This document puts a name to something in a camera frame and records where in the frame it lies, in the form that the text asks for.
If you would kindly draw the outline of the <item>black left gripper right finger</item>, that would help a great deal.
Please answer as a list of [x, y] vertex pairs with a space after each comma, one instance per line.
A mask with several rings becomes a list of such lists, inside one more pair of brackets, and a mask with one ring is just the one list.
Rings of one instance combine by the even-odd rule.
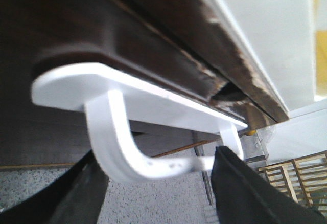
[[216, 148], [211, 184], [219, 223], [326, 223], [255, 173], [226, 146]]

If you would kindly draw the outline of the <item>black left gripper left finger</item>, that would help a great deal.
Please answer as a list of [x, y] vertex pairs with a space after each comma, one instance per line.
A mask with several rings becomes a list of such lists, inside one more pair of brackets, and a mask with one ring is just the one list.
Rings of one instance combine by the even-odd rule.
[[1, 223], [97, 223], [109, 178], [92, 151], [53, 183], [1, 213]]

